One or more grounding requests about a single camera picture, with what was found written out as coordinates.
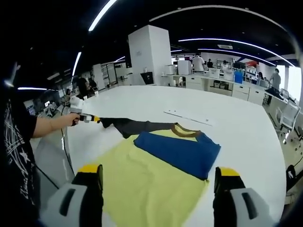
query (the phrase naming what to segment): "window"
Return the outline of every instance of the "window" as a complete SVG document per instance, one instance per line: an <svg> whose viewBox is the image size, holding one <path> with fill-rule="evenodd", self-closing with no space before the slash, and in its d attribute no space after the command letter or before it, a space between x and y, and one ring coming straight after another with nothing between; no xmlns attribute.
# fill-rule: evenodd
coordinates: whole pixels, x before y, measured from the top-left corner
<svg viewBox="0 0 303 227"><path fill-rule="evenodd" d="M300 101L301 96L301 68L299 67L289 67L289 79L288 79L288 92L289 94Z"/></svg>
<svg viewBox="0 0 303 227"><path fill-rule="evenodd" d="M277 65L276 68L279 70L279 75L281 77L280 89L285 89L285 65Z"/></svg>

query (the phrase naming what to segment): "yellow t-shirt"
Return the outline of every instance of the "yellow t-shirt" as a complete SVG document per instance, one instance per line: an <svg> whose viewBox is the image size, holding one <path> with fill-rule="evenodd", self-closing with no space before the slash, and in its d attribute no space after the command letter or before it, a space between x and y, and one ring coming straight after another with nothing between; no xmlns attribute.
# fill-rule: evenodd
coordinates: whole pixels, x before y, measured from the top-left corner
<svg viewBox="0 0 303 227"><path fill-rule="evenodd" d="M152 133L196 141L192 137L196 131L184 131L176 125L174 132ZM95 161L103 165L103 210L118 227L181 226L208 181L201 181L137 148L134 145L137 137L129 137Z"/></svg>

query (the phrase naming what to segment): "white pillar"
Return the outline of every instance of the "white pillar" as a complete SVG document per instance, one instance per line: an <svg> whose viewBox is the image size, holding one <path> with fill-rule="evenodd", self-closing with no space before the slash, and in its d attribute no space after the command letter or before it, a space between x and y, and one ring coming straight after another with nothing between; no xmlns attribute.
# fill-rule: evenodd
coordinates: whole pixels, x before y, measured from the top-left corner
<svg viewBox="0 0 303 227"><path fill-rule="evenodd" d="M165 65L171 65L168 30L147 25L131 33L128 40L134 76L146 68L156 85L164 85L161 74Z"/></svg>
<svg viewBox="0 0 303 227"><path fill-rule="evenodd" d="M95 82L97 84L98 90L102 90L105 88L103 73L101 70L101 64L97 64L93 66L93 72L95 76Z"/></svg>
<svg viewBox="0 0 303 227"><path fill-rule="evenodd" d="M284 81L284 89L288 89L288 79L289 79L289 66L285 66L285 81Z"/></svg>

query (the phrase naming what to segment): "ceiling light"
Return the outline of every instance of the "ceiling light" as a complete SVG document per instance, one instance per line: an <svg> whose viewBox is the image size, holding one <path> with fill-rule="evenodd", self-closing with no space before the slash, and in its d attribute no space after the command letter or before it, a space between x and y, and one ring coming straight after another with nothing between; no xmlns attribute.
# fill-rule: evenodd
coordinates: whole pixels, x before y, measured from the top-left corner
<svg viewBox="0 0 303 227"><path fill-rule="evenodd" d="M63 79L58 79L58 80L55 82L55 84L56 84L56 83L59 83L59 82L62 81L62 80L63 80Z"/></svg>
<svg viewBox="0 0 303 227"><path fill-rule="evenodd" d="M14 87L14 85L7 79L4 81L4 84L8 87Z"/></svg>
<svg viewBox="0 0 303 227"><path fill-rule="evenodd" d="M97 24L99 23L99 21L101 20L101 18L104 16L104 14L109 10L109 8L112 7L112 5L116 2L117 0L110 0L99 12L99 14L97 15L97 17L94 19L93 23L91 24L91 26L89 27L89 32L91 32L92 30L94 30L94 28L97 26Z"/></svg>
<svg viewBox="0 0 303 227"><path fill-rule="evenodd" d="M235 51L226 51L226 50L218 50L218 49L198 49L200 51L223 51L223 52L230 52L230 53L237 53L237 54L242 54L242 55L246 55L246 56L249 56L251 58L256 58L256 59L259 59L259 60L262 60L262 61L265 61L267 62L268 64L271 64L273 66L276 66L275 64L267 61L267 60L264 60L262 58L258 58L258 57L255 57L255 56L252 56L252 55L249 55L249 54L245 54L245 53L240 53L240 52L235 52Z"/></svg>
<svg viewBox="0 0 303 227"><path fill-rule="evenodd" d="M122 58L119 58L119 59L115 60L115 62L117 62L119 60L122 60L123 58L125 58L125 56L123 56Z"/></svg>
<svg viewBox="0 0 303 227"><path fill-rule="evenodd" d="M46 91L46 88L38 88L38 87L18 87L18 90L41 90Z"/></svg>
<svg viewBox="0 0 303 227"><path fill-rule="evenodd" d="M48 80L51 80L51 79L54 79L55 77L57 77L57 76L59 76L59 75L60 75L60 73L57 72L57 73L53 74L52 76L48 77L47 79L48 79Z"/></svg>
<svg viewBox="0 0 303 227"><path fill-rule="evenodd" d="M74 65L74 69L72 71L72 76L75 75L76 67L77 67L77 64L78 64L78 61L79 61L79 58L80 58L81 54L82 54L82 52L79 52L78 55L77 55L77 58L76 58L76 61L75 61L75 65Z"/></svg>
<svg viewBox="0 0 303 227"><path fill-rule="evenodd" d="M263 47L260 47L260 46L257 46L257 45L254 45L254 44L249 44L249 43L245 43L245 42L241 42L241 41L237 41L237 40L230 40L230 39L217 39L217 38L197 38L197 39L183 39L183 40L179 40L179 42L184 42L184 41L193 41L193 40L217 40L217 41L227 41L227 42L234 42L234 43L239 43L239 44L245 44L245 45L248 45L248 46L253 46L253 47L256 47L256 48L259 48L261 50L264 50L264 51L267 51L281 59L283 59L284 61L286 61L288 64L290 64L291 66L294 66L294 64L292 64L290 61L288 61L287 59L283 58L282 56L270 51L270 50L267 50Z"/></svg>

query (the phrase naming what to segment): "blue container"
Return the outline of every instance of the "blue container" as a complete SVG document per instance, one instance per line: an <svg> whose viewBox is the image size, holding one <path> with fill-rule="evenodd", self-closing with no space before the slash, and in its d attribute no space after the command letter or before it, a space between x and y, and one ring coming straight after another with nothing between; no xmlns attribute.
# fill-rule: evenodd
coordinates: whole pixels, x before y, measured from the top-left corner
<svg viewBox="0 0 303 227"><path fill-rule="evenodd" d="M243 72L235 71L235 82L241 84L243 81Z"/></svg>

